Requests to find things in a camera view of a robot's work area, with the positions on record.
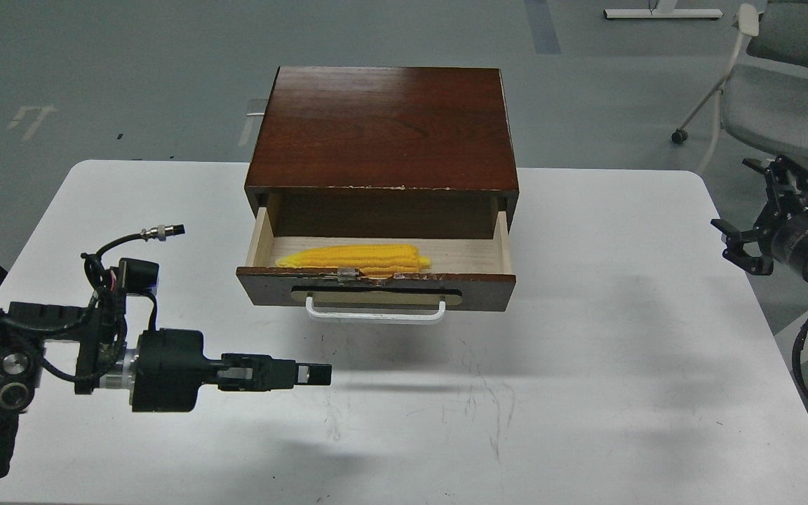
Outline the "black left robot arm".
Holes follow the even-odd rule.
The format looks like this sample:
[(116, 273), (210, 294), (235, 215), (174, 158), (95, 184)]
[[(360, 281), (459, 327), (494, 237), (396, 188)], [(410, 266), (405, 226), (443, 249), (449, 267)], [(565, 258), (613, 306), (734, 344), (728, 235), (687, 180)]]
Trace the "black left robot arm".
[(156, 304), (159, 266), (123, 258), (106, 268), (102, 258), (125, 243), (163, 242), (183, 233), (181, 224), (144, 228), (84, 253), (93, 291), (84, 307), (13, 302), (8, 310), (0, 308), (0, 479), (9, 473), (19, 416), (31, 405), (42, 371), (72, 383), (77, 394), (128, 390), (135, 412), (189, 412), (205, 384), (222, 392), (330, 384), (328, 364), (244, 353), (206, 358), (199, 330), (158, 329), (155, 309), (137, 345), (128, 347), (126, 298), (138, 295)]

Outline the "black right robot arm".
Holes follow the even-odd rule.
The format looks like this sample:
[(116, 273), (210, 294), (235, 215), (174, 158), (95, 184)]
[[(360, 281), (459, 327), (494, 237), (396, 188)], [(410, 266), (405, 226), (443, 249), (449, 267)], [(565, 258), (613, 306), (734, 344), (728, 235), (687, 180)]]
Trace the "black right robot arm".
[[(722, 256), (754, 276), (772, 275), (782, 263), (808, 283), (808, 163), (777, 156), (769, 163), (744, 158), (743, 164), (763, 176), (766, 202), (750, 230), (742, 231), (727, 220), (712, 220), (722, 233)], [(791, 349), (791, 374), (808, 402), (802, 374), (802, 352), (808, 338), (808, 317), (796, 333)]]

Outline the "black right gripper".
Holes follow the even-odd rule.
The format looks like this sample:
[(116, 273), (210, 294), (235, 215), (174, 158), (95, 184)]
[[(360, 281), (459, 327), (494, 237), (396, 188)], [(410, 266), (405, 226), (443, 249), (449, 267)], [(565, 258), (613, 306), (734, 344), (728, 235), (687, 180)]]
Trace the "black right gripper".
[[(741, 232), (727, 220), (710, 220), (722, 234), (722, 256), (754, 276), (772, 275), (777, 261), (808, 283), (808, 162), (777, 156), (769, 163), (744, 158), (743, 164), (765, 179), (767, 201), (754, 221), (762, 228)], [(745, 249), (760, 242), (767, 251), (759, 256)]]

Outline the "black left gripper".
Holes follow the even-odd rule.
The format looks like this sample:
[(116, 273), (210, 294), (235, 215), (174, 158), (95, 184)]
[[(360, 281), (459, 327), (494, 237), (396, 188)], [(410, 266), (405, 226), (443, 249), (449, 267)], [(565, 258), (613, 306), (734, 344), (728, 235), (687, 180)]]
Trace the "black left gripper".
[(132, 412), (190, 412), (203, 384), (216, 382), (224, 392), (269, 392), (329, 386), (331, 379), (331, 364), (244, 353), (224, 353), (218, 361), (205, 357), (199, 330), (145, 330), (139, 337), (130, 403)]

